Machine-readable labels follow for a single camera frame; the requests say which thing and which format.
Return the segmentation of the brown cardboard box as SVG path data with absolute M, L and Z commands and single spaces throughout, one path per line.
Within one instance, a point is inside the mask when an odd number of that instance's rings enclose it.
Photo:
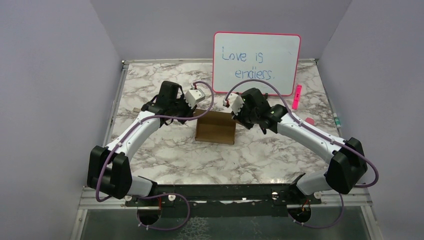
M 234 145 L 236 122 L 231 113 L 209 111 L 196 120 L 194 139 L 198 142 Z

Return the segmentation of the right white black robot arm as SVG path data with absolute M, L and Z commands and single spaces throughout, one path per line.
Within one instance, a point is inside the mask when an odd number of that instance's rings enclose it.
M 304 173 L 290 184 L 288 196 L 296 204 L 320 191 L 334 190 L 346 195 L 368 170 L 362 159 L 364 152 L 359 140 L 353 137 L 344 140 L 328 134 L 303 121 L 281 104 L 270 106 L 257 88 L 241 94 L 231 93 L 224 103 L 231 108 L 232 118 L 245 128 L 258 125 L 264 134 L 272 131 L 288 137 L 328 164 L 326 170 Z

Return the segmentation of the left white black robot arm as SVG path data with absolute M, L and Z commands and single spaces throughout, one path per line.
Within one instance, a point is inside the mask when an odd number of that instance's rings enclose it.
M 198 103 L 205 93 L 192 87 L 186 92 L 181 85 L 164 81 L 159 93 L 145 103 L 133 123 L 106 146 L 95 146 L 89 155 L 87 186 L 107 197 L 122 199 L 138 196 L 144 205 L 157 200 L 156 183 L 145 177 L 134 176 L 130 162 L 141 145 L 166 124 L 167 120 L 185 123 L 194 119 Z

